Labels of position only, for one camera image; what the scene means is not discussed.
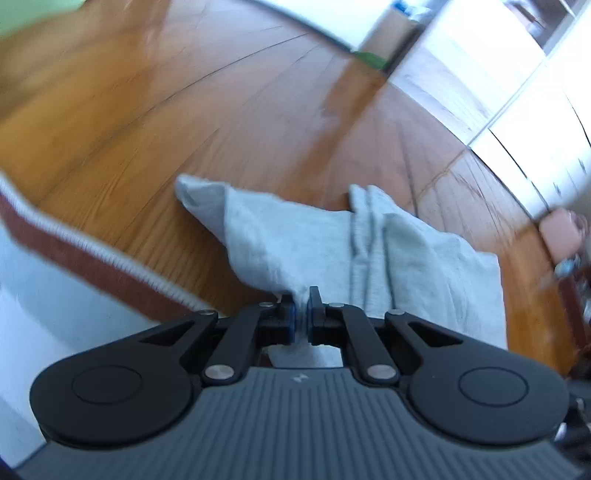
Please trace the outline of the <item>light grey t-shirt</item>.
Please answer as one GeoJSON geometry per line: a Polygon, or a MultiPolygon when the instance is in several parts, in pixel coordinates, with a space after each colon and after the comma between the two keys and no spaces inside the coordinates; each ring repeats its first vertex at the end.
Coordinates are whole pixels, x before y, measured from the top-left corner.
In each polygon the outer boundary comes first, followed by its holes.
{"type": "Polygon", "coordinates": [[[325,302],[360,307],[370,317],[398,308],[507,347],[496,255],[431,227],[376,186],[349,186],[346,211],[188,175],[176,179],[175,193],[252,288],[288,293],[304,309],[317,287],[325,302]]]}

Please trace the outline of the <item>pink box on floor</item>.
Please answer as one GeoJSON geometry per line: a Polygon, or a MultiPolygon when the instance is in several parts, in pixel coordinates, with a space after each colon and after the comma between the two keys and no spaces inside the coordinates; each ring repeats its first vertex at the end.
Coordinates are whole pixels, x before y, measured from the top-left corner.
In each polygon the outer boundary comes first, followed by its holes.
{"type": "Polygon", "coordinates": [[[589,222],[585,216],[560,207],[546,215],[538,229],[553,263],[559,264],[581,250],[589,222]]]}

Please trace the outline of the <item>white drawer cabinet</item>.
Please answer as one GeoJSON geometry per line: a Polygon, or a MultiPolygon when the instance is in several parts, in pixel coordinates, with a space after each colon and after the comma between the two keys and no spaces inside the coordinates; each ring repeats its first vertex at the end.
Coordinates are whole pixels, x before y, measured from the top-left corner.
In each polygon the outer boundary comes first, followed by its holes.
{"type": "Polygon", "coordinates": [[[590,4],[450,1],[391,81],[539,219],[590,182],[590,4]]]}

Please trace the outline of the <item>light green garment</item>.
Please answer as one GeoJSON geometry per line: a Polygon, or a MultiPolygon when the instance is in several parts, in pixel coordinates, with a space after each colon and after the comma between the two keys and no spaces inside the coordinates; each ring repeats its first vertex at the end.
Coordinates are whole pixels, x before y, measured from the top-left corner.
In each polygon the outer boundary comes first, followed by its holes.
{"type": "Polygon", "coordinates": [[[84,0],[1,0],[1,35],[7,35],[46,17],[75,11],[84,3],[84,0]]]}

